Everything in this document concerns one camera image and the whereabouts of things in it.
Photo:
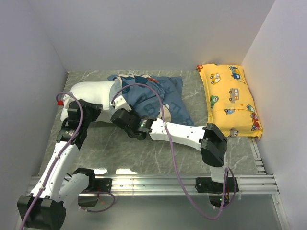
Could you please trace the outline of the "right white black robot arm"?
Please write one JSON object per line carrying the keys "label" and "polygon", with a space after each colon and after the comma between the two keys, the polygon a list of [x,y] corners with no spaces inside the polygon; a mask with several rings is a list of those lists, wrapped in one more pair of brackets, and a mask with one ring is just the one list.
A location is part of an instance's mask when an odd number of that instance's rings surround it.
{"label": "right white black robot arm", "polygon": [[117,110],[111,122],[124,130],[130,138],[144,140],[148,135],[154,141],[172,141],[201,152],[202,161],[210,167],[211,185],[221,192],[228,186],[224,176],[227,138],[213,123],[206,126],[180,125],[157,118],[140,117],[134,111]]}

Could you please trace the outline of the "white pillow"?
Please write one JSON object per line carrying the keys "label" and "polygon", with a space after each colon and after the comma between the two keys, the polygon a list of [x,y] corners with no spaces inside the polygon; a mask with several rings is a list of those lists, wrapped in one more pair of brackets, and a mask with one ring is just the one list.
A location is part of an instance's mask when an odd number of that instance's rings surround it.
{"label": "white pillow", "polygon": [[119,80],[84,81],[72,86],[70,93],[78,100],[82,99],[91,104],[102,105],[102,111],[97,121],[110,123],[113,113],[113,110],[110,109],[110,102],[120,88]]}

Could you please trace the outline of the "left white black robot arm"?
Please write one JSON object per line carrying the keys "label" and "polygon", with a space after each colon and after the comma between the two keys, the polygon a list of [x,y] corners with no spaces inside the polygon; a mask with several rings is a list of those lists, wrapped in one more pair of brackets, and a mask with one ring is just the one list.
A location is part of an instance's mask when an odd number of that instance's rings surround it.
{"label": "left white black robot arm", "polygon": [[85,191],[96,189],[92,169],[78,168],[65,184],[67,171],[87,138],[91,122],[99,117],[102,105],[84,100],[68,105],[67,118],[57,134],[52,157],[41,178],[29,195],[20,196],[17,207],[22,218],[20,229],[59,230],[66,217],[66,209]]}

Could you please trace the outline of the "blue cartoon mouse pillowcase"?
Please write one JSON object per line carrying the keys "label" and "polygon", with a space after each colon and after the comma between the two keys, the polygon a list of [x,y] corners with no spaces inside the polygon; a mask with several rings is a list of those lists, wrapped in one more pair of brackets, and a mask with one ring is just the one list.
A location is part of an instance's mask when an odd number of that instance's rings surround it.
{"label": "blue cartoon mouse pillowcase", "polygon": [[163,104],[165,121],[181,125],[194,125],[182,100],[182,77],[119,74],[111,75],[107,79],[115,82],[110,90],[110,98],[126,85],[140,84],[129,86],[120,93],[139,116],[162,118],[157,97],[159,95]]}

